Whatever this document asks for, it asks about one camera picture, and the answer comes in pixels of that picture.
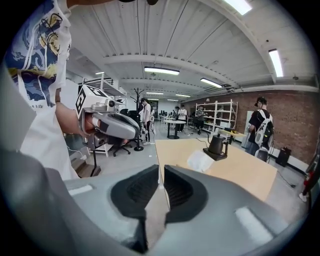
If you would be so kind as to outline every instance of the black speaker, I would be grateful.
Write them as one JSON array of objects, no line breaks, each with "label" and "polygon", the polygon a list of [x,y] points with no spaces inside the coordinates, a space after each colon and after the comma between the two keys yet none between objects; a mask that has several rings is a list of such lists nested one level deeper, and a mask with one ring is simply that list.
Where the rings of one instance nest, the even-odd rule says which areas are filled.
[{"label": "black speaker", "polygon": [[287,147],[283,147],[280,149],[280,153],[277,157],[277,159],[275,160],[275,162],[283,167],[285,167],[288,163],[288,159],[291,155],[291,149],[287,148]]}]

